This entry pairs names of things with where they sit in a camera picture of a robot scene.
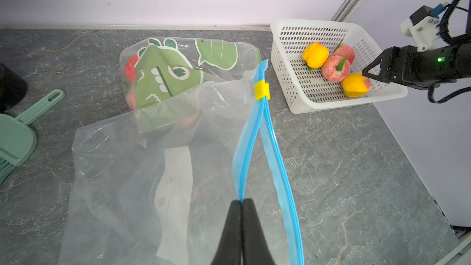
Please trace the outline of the green printed zip-top bag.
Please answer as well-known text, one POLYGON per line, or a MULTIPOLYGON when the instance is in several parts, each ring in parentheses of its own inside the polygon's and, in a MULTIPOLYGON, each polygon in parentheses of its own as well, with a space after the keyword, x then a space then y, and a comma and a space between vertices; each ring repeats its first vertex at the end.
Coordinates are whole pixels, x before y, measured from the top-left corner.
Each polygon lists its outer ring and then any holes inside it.
POLYGON ((244 42, 150 37, 124 49, 119 64, 126 102, 145 133, 192 125, 200 113, 202 83, 239 80, 261 61, 260 49, 244 42), (125 66, 134 55, 139 61, 130 81, 125 66))

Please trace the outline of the yellow mango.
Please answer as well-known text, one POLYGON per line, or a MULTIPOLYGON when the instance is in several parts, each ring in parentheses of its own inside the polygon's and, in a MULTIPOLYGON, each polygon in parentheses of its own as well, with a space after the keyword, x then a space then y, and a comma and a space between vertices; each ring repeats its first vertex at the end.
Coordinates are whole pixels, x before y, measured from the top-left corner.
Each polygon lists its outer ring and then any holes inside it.
POLYGON ((306 62, 309 70, 322 67, 328 57, 329 50, 319 42, 309 45, 302 54, 302 59, 306 62))

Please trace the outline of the pink peach back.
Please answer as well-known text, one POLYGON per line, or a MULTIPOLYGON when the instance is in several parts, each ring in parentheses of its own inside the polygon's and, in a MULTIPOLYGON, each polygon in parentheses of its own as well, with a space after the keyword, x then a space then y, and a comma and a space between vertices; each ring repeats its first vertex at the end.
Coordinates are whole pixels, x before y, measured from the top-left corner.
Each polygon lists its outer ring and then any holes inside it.
POLYGON ((341 82, 351 70, 351 64, 347 57, 331 56, 322 66, 322 74, 330 82, 341 82))

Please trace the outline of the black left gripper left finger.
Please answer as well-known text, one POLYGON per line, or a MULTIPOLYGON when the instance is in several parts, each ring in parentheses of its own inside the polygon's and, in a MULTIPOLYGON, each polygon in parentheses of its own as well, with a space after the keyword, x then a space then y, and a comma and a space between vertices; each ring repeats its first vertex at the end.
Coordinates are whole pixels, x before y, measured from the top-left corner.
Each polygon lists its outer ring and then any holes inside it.
POLYGON ((240 265, 242 263, 242 205, 239 200, 229 206, 222 235, 211 265, 240 265))

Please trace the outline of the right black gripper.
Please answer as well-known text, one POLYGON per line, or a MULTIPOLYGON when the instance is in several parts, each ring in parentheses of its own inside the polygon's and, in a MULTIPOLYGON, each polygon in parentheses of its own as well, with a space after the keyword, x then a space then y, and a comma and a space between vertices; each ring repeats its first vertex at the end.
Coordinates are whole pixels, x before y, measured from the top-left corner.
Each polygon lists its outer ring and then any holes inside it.
POLYGON ((421 53, 411 45, 391 47, 367 65, 362 75, 420 90, 435 82, 466 79, 471 76, 471 44, 448 45, 421 53), (379 67, 378 74, 370 72, 375 67, 379 67))

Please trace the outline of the yellow lemon fruit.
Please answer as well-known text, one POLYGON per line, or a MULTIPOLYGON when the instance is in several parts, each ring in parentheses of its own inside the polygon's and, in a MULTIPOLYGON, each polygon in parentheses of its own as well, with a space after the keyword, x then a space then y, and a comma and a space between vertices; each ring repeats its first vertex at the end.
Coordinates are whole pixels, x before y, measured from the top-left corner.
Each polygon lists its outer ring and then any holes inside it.
POLYGON ((354 73, 343 79, 341 86, 348 98, 359 98, 369 93, 372 82, 361 73, 354 73))

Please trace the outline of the pink peach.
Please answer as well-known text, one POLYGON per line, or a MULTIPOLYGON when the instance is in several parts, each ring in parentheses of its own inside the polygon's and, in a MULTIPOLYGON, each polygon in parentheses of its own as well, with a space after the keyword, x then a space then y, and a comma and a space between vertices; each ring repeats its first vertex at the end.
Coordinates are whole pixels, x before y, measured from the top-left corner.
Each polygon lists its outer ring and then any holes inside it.
POLYGON ((351 64, 347 57, 331 56, 322 66, 322 74, 330 82, 341 82, 351 70, 351 64))
POLYGON ((331 56, 340 56, 341 58, 347 57, 350 64, 353 64, 356 54, 351 46, 341 42, 336 49, 332 52, 331 56))
POLYGON ((126 74, 126 77, 130 80, 130 81, 134 81, 135 78, 136 78, 136 68, 135 68, 135 65, 136 63, 139 61, 139 56, 138 55, 134 55, 132 56, 129 61, 127 62, 126 66, 125 66, 125 74, 126 74))

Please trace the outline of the clear blue-zipper bag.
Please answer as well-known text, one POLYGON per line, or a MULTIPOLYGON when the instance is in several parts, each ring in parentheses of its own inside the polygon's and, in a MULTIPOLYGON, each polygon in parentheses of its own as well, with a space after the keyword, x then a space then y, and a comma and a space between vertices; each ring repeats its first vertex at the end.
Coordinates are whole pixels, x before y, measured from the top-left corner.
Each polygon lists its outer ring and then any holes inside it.
POLYGON ((268 62, 76 132, 61 265, 208 265, 252 199, 278 265, 304 263, 269 110, 268 62))

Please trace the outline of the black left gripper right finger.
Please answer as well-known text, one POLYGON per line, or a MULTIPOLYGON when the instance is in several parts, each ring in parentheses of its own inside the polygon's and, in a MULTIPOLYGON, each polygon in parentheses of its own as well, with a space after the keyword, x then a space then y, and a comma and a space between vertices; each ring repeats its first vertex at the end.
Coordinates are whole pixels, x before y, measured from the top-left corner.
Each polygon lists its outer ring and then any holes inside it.
POLYGON ((243 265, 275 265, 252 199, 242 202, 243 265))

